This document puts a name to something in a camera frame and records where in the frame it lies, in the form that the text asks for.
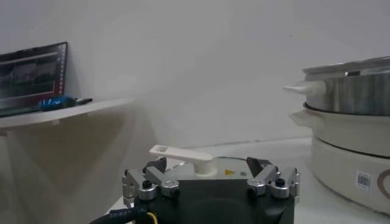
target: black cable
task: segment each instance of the black cable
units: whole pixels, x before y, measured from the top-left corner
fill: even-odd
[[[144,215],[147,215],[147,209],[142,207],[111,210],[110,213],[93,220],[90,224],[125,224]]]

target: screw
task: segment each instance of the screw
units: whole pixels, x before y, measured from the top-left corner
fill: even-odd
[[[142,188],[143,189],[149,189],[152,187],[152,182],[150,182],[149,180],[144,180],[142,182]]]
[[[285,184],[286,184],[285,179],[278,178],[277,180],[275,180],[275,185],[277,187],[283,187]]]

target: white plastic handle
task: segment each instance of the white plastic handle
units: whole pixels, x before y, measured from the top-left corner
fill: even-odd
[[[320,96],[327,92],[327,86],[323,81],[302,81],[292,86],[283,87],[284,90],[304,94],[308,97]]]
[[[310,127],[313,130],[319,131],[324,128],[325,124],[322,118],[308,110],[292,113],[289,117],[298,126]]]
[[[164,145],[155,145],[149,150],[152,155],[178,159],[194,164],[195,174],[210,177],[216,175],[217,170],[213,166],[213,155],[205,152],[197,152],[186,149],[177,149]]]

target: white shelf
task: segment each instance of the white shelf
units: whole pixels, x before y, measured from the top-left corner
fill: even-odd
[[[44,122],[57,122],[67,117],[104,110],[111,107],[118,107],[129,104],[131,102],[133,102],[133,99],[131,98],[122,98],[101,102],[92,102],[86,105],[65,108],[61,110],[34,112],[10,117],[2,117],[0,118],[0,130],[10,130],[25,125],[33,125]]]

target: white tabletop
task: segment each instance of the white tabletop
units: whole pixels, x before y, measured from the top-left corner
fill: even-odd
[[[390,216],[355,204],[321,184],[311,173],[310,138],[287,139],[250,144],[219,145],[196,148],[214,156],[253,156],[268,159],[276,166],[294,166],[301,173],[300,201],[296,206],[295,223],[390,223]],[[180,163],[168,159],[168,167]],[[111,209],[125,208],[120,198]]]

